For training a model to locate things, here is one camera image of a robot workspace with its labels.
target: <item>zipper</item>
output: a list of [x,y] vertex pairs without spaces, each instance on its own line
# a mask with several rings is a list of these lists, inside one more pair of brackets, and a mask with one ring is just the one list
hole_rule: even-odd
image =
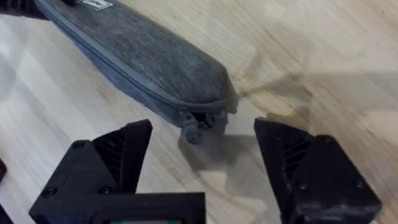
[[[130,84],[134,85],[136,88],[140,89],[140,91],[143,91],[145,94],[150,95],[151,97],[158,99],[159,101],[165,103],[166,105],[169,105],[171,107],[175,107],[180,109],[181,111],[189,111],[189,112],[196,112],[196,113],[211,113],[211,112],[217,112],[220,110],[223,110],[225,108],[225,105],[223,103],[223,105],[221,106],[214,106],[212,108],[204,108],[202,107],[196,107],[196,106],[184,106],[184,105],[179,105],[175,102],[172,102],[166,98],[164,98],[163,96],[153,93],[152,91],[148,91],[146,90],[146,88],[144,86],[142,86],[139,82],[137,81],[132,81],[128,78],[126,78],[126,76],[128,77],[128,75],[126,75],[126,72],[122,71],[118,66],[114,66],[114,64],[112,62],[109,61],[109,59],[107,59],[106,57],[103,56],[103,54],[97,54],[99,53],[96,49],[94,49],[92,46],[90,46],[90,44],[87,44],[86,41],[84,41],[84,39],[80,38],[78,35],[74,34],[71,29],[68,28],[68,26],[66,24],[64,24],[62,21],[58,20],[56,18],[56,16],[54,14],[52,14],[51,10],[53,9],[46,9],[45,6],[42,5],[41,0],[36,0],[37,3],[37,7],[39,8],[39,10],[45,15],[47,16],[51,21],[53,21],[57,26],[59,26],[59,28],[61,30],[63,30],[64,32],[67,33],[67,35],[71,36],[74,38],[74,40],[76,40],[77,42],[79,42],[79,44],[81,44],[82,46],[86,47],[86,50],[88,50],[90,53],[92,53],[93,55],[95,55],[96,57],[98,57],[98,59],[100,61],[102,61],[105,65],[107,65],[108,67],[112,68],[113,70],[115,70],[116,72],[118,72],[119,74],[121,74],[121,76],[125,79],[125,81],[129,82]],[[222,104],[219,101],[213,102],[214,104]]]

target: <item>display screen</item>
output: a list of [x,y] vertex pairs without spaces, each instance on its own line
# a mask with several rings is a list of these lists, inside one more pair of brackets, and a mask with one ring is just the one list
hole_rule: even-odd
[[181,221],[121,221],[121,222],[111,222],[111,224],[182,224]]

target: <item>black plastic part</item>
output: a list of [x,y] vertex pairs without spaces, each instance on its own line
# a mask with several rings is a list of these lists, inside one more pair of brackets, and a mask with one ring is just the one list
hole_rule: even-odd
[[331,136],[254,123],[283,224],[370,223],[381,202]]
[[[7,173],[7,167],[0,159],[0,182],[3,180],[4,176]],[[4,210],[2,205],[0,204],[0,223],[1,224],[13,224],[7,212]]]
[[144,120],[93,141],[74,142],[29,215],[39,224],[206,223],[204,193],[135,194],[151,131]]

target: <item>wood grain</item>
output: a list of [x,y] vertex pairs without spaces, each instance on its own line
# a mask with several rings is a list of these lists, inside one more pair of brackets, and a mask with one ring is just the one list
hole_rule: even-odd
[[280,223],[252,125],[267,116],[332,134],[398,220],[398,3],[121,0],[223,63],[239,94],[201,146],[117,91],[47,21],[0,16],[0,202],[27,215],[70,143],[149,118],[139,192],[205,191],[208,223]]

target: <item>gray pouch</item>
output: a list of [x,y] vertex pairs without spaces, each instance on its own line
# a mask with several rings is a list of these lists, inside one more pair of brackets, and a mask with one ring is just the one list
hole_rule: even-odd
[[109,81],[181,127],[190,143],[225,122],[226,69],[186,40],[117,0],[35,2]]

